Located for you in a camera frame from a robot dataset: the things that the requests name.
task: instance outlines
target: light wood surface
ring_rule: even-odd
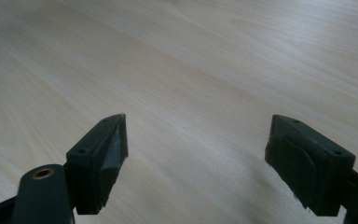
[[[358,1],[0,1],[0,202],[121,112],[130,157],[77,223],[342,223],[264,149],[282,114],[358,170]]]

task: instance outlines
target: wooden table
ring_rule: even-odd
[[[0,1],[0,202],[121,112],[130,156],[76,223],[342,223],[264,150],[282,114],[358,170],[358,1]]]

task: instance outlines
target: wood grain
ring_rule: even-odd
[[[77,223],[342,223],[264,149],[283,114],[358,170],[358,1],[0,0],[0,202],[121,112],[130,157]]]

